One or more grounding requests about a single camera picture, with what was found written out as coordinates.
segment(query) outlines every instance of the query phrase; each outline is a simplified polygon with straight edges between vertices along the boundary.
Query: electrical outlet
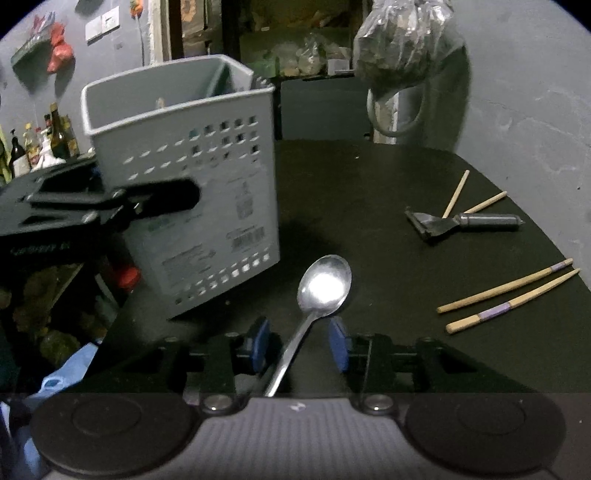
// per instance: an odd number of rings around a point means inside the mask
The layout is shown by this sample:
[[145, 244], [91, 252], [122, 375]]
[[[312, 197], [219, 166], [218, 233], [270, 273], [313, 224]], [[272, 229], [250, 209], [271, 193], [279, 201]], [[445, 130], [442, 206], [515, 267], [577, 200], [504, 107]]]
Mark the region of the electrical outlet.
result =
[[96, 17], [86, 24], [85, 37], [87, 42], [94, 40], [96, 37], [100, 37], [102, 34], [103, 21], [101, 17]]
[[119, 7], [109, 10], [102, 16], [103, 35], [119, 27]]

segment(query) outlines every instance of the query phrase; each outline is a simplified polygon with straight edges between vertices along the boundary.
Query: metal spoon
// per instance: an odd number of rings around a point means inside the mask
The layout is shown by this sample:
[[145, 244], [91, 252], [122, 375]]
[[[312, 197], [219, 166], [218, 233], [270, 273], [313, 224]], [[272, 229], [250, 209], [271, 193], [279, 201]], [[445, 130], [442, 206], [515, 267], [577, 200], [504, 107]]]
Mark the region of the metal spoon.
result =
[[304, 320], [281, 354], [277, 369], [265, 390], [266, 397], [272, 397], [277, 392], [312, 323], [336, 312], [347, 298], [350, 288], [351, 269], [347, 261], [338, 255], [319, 258], [306, 270], [297, 290], [297, 303]]

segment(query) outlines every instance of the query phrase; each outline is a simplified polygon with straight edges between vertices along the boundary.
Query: wooden chopstick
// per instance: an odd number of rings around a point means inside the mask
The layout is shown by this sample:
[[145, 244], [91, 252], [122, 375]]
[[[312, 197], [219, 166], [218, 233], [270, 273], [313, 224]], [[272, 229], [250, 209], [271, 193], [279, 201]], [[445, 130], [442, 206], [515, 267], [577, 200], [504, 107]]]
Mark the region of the wooden chopstick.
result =
[[476, 212], [480, 212], [482, 209], [492, 205], [495, 202], [498, 202], [499, 200], [501, 200], [502, 198], [505, 198], [507, 196], [507, 192], [500, 192], [497, 193], [494, 197], [489, 198], [488, 200], [485, 200], [482, 203], [479, 203], [478, 205], [469, 208], [468, 210], [466, 210], [464, 213], [476, 213]]
[[443, 216], [441, 218], [447, 218], [449, 216], [453, 206], [456, 204], [457, 198], [460, 196], [462, 188], [464, 188], [464, 184], [466, 183], [469, 174], [470, 170], [466, 170], [464, 172], [464, 175], [462, 175], [462, 179], [460, 180], [460, 183], [457, 184], [456, 191], [453, 192], [452, 199], [447, 204], [447, 208], [445, 209], [445, 212], [443, 213]]
[[505, 303], [501, 303], [496, 307], [484, 310], [483, 312], [477, 313], [476, 315], [471, 315], [462, 320], [457, 320], [456, 322], [448, 323], [445, 327], [445, 330], [449, 334], [457, 333], [467, 328], [470, 328], [474, 325], [478, 325], [479, 323], [490, 320], [491, 318], [497, 317], [503, 313], [506, 313], [512, 309], [519, 307], [520, 305], [523, 305], [524, 303], [527, 303], [530, 300], [533, 300], [534, 298], [539, 297], [540, 295], [546, 293], [549, 290], [552, 290], [554, 287], [567, 281], [570, 277], [575, 276], [580, 271], [580, 268], [576, 268], [572, 272], [568, 272], [567, 274], [562, 275], [561, 277], [555, 278], [554, 280], [545, 283], [541, 287], [535, 288], [529, 291], [528, 293], [524, 293], [519, 297], [506, 301]]
[[506, 293], [511, 290], [516, 290], [520, 287], [523, 287], [524, 285], [535, 282], [536, 280], [539, 280], [541, 278], [547, 277], [551, 273], [557, 272], [558, 270], [562, 270], [563, 268], [568, 267], [572, 263], [573, 259], [567, 258], [566, 260], [563, 260], [562, 262], [559, 262], [556, 265], [552, 265], [551, 267], [545, 268], [536, 273], [532, 273], [531, 275], [527, 275], [526, 277], [518, 278], [517, 280], [513, 280], [509, 283], [505, 283], [503, 285], [499, 285], [498, 287], [491, 288], [490, 290], [477, 293], [475, 295], [472, 295], [471, 297], [467, 297], [465, 299], [461, 299], [458, 301], [453, 301], [446, 305], [442, 305], [441, 307], [437, 307], [437, 313], [445, 313], [450, 312], [452, 310], [461, 309], [462, 307], [472, 305], [473, 303], [496, 297], [497, 295], [501, 295], [502, 293]]

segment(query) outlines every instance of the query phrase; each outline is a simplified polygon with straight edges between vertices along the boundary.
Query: spoon handle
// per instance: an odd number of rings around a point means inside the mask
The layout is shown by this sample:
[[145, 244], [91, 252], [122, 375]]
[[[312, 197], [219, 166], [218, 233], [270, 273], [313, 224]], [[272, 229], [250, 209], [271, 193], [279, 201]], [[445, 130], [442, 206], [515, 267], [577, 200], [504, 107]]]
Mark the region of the spoon handle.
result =
[[306, 332], [312, 325], [312, 323], [320, 318], [317, 312], [311, 312], [304, 321], [300, 324], [298, 329], [295, 331], [293, 336], [291, 337], [290, 341], [287, 343], [285, 348], [283, 349], [283, 353], [281, 354], [281, 358], [277, 363], [277, 368], [273, 372], [273, 377], [269, 382], [269, 386], [265, 390], [264, 396], [266, 397], [273, 397], [275, 396], [275, 392], [279, 388], [287, 369], [291, 365], [291, 361], [293, 360], [294, 356], [296, 355], [297, 349], [300, 346], [300, 343]]

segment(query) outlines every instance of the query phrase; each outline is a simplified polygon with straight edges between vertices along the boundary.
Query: gray plastic basket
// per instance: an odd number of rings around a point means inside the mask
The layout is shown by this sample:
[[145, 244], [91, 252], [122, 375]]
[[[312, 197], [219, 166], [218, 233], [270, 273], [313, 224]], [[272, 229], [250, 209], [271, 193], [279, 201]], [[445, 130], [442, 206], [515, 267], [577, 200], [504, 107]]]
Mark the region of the gray plastic basket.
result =
[[[177, 177], [223, 148], [253, 145], [240, 127], [270, 120], [273, 86], [252, 88], [252, 70], [223, 55], [130, 70], [82, 90], [84, 132], [108, 187]], [[272, 129], [257, 130], [257, 148], [272, 148]]]
[[191, 177], [201, 189], [193, 210], [137, 220], [124, 233], [170, 316], [279, 260], [273, 90], [225, 56], [131, 70], [82, 90], [106, 187]]

